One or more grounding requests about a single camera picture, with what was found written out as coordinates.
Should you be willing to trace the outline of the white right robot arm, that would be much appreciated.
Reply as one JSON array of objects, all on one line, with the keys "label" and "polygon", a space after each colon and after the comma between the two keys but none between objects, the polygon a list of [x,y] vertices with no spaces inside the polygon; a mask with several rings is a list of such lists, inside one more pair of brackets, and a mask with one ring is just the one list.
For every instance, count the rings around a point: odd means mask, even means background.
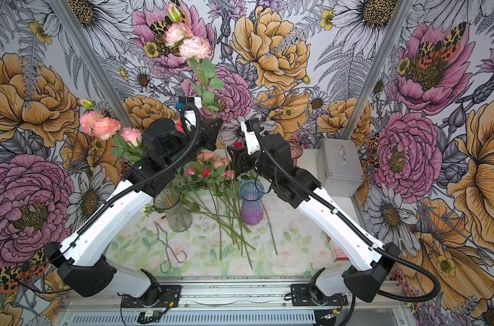
[{"label": "white right robot arm", "polygon": [[282,202],[315,222],[351,263],[344,272],[321,268],[311,279],[311,296],[318,302],[340,293],[351,293],[364,302],[382,296],[381,286],[394,266],[387,255],[398,255],[398,247],[371,236],[333,200],[315,176],[295,166],[290,145],[281,136],[264,135],[256,118],[242,122],[241,130],[244,145],[227,148],[236,173],[254,170],[267,180]]}]

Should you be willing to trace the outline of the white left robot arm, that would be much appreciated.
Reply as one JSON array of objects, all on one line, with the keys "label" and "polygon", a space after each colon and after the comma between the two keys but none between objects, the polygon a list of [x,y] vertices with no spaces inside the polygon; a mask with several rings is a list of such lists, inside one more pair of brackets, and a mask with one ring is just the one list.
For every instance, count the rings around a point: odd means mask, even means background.
[{"label": "white left robot arm", "polygon": [[221,119],[203,121],[199,97],[179,99],[183,129],[167,118],[144,130],[145,151],[110,197],[76,232],[61,243],[44,247],[48,261],[63,283],[83,297],[115,292],[145,306],[160,299],[156,278],[146,270],[131,270],[108,260],[104,252],[113,238],[146,204],[160,194],[176,174],[202,149],[214,150]]}]

